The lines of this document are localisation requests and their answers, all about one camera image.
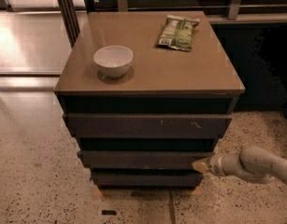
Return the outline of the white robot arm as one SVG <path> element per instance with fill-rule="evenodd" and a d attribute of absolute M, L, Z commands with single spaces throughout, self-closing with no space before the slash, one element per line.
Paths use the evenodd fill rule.
<path fill-rule="evenodd" d="M 255 184 L 267 184 L 277 178 L 287 185 L 287 160 L 262 147 L 248 146 L 238 153 L 214 154 L 194 161 L 192 166 L 203 174 L 235 176 Z"/>

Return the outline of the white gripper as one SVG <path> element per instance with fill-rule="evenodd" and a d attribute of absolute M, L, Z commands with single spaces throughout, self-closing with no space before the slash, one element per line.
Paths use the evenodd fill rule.
<path fill-rule="evenodd" d="M 192 163 L 193 169 L 199 173 L 207 173 L 210 171 L 216 176 L 227 176 L 229 172 L 230 157 L 228 154 L 213 155 L 207 159 L 197 160 Z"/>

